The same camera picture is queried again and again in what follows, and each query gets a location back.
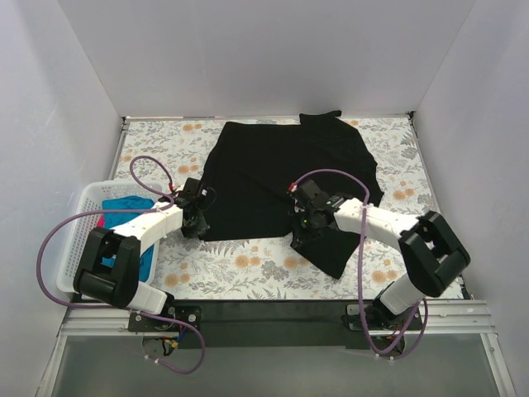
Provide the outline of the black t shirt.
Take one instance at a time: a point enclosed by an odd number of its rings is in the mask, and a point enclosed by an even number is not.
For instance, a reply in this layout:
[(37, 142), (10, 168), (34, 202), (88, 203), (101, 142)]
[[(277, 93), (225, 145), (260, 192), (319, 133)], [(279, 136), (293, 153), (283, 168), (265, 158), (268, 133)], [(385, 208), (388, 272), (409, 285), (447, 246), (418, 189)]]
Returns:
[(206, 242), (284, 237), (293, 230), (288, 187), (309, 171), (328, 194), (380, 205), (377, 162), (341, 111), (300, 114), (294, 125), (227, 122), (203, 166), (216, 199), (205, 212)]

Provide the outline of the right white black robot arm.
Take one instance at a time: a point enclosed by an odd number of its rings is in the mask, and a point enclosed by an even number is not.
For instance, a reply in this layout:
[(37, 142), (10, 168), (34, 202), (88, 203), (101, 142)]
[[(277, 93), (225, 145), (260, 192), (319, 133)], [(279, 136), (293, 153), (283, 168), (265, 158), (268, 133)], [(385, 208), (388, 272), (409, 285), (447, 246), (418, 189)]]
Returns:
[(344, 194), (331, 196), (311, 179), (292, 184), (289, 193), (294, 201), (293, 247), (336, 230), (364, 234), (400, 252), (406, 273), (367, 304), (371, 327), (396, 327), (415, 303), (441, 296), (470, 263), (462, 242), (437, 212), (395, 213)]

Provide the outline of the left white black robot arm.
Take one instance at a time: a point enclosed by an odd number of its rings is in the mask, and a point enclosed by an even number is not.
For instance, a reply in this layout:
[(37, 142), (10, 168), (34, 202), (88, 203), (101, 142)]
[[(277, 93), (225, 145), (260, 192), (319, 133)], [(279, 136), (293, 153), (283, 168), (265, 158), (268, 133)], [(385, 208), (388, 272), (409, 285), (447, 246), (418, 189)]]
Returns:
[(74, 291), (114, 308), (146, 312), (155, 329), (170, 329), (176, 312), (168, 304), (174, 298), (140, 280), (141, 256), (172, 232), (186, 238), (203, 235), (209, 228), (203, 212), (216, 198), (214, 188), (189, 178), (129, 222), (95, 227), (80, 257)]

